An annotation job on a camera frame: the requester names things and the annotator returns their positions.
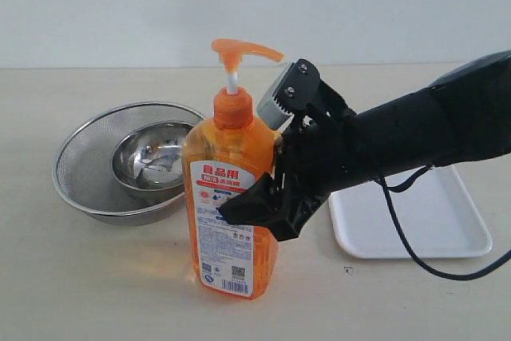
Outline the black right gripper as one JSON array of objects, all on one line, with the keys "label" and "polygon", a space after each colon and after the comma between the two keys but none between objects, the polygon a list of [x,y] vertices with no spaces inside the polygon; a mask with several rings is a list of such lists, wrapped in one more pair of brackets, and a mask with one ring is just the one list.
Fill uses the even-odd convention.
[{"label": "black right gripper", "polygon": [[230,225],[267,228],[279,242],[299,237],[332,192],[356,184],[359,156],[350,126],[355,111],[297,113],[283,133],[280,169],[265,172],[249,189],[222,203]]}]

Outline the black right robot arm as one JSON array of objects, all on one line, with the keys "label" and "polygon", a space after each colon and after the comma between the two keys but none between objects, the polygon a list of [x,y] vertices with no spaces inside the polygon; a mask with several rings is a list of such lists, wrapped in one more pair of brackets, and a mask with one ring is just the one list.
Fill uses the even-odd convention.
[{"label": "black right robot arm", "polygon": [[229,224],[300,234],[329,195],[422,166],[501,157],[510,151],[510,53],[489,54],[431,85],[356,113],[308,60],[291,63],[258,104],[282,129],[275,171],[220,206]]}]

